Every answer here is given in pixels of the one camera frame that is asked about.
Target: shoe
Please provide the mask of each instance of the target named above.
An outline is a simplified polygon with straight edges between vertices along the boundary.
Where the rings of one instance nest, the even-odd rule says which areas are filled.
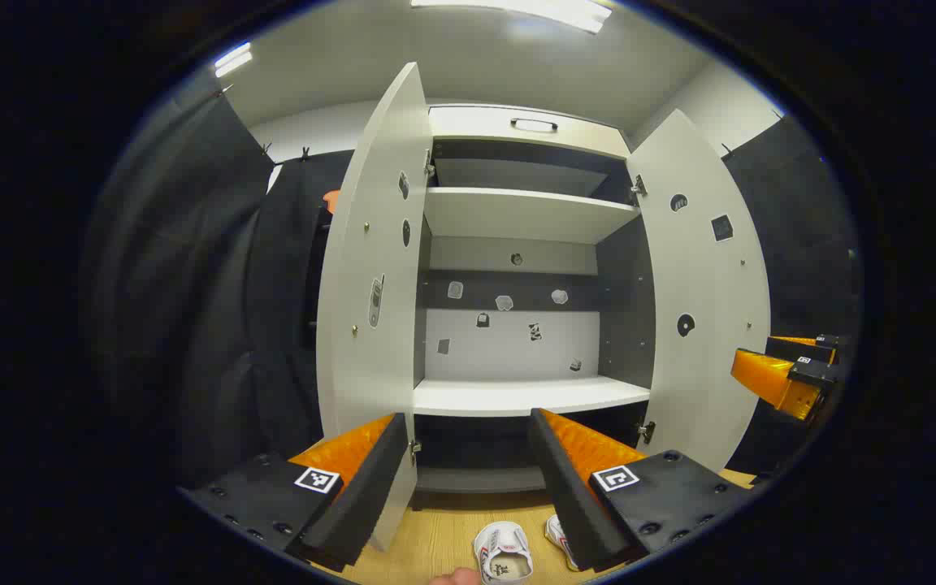
[[[494,522],[474,542],[475,559],[483,585],[523,585],[532,575],[527,533],[515,522]]]
[[[547,540],[551,541],[551,544],[561,548],[561,551],[565,553],[565,566],[568,566],[569,570],[580,571],[580,567],[576,566],[576,563],[573,562],[572,552],[569,552],[569,541],[566,540],[566,533],[561,530],[561,522],[558,522],[558,514],[547,518],[547,523],[544,525],[544,536],[547,537]]]

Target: wooden floor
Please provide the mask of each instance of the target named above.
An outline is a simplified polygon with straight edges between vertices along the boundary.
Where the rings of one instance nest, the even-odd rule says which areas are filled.
[[[753,479],[753,475],[731,470],[722,471],[721,476],[743,488],[750,488]],[[533,583],[583,583],[617,569],[598,574],[568,569],[561,549],[544,538],[544,523],[554,515],[546,492],[430,495],[419,503],[424,509],[406,509],[389,551],[380,552],[368,544],[356,566],[345,567],[338,575],[364,585],[427,585],[435,575],[452,573],[458,566],[478,570],[472,540],[484,526],[497,521],[519,523],[525,531],[534,557]]]

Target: drawer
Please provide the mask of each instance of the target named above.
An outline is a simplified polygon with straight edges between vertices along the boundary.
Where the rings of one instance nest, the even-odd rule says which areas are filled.
[[[435,140],[516,141],[625,159],[631,152],[619,129],[568,115],[489,105],[435,105],[428,110]]]

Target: white shelf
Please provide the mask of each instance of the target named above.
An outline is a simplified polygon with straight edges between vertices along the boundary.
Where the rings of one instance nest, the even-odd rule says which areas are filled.
[[[429,188],[424,200],[433,236],[594,245],[639,214],[631,205],[506,188]]]
[[[649,400],[649,390],[604,375],[576,380],[462,382],[425,378],[414,389],[414,414],[528,416],[531,409],[576,412]]]

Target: hand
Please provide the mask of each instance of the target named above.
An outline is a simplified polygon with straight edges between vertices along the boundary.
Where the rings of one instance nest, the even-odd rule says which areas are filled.
[[[483,576],[477,570],[458,566],[452,574],[439,574],[428,580],[428,585],[482,585]]]

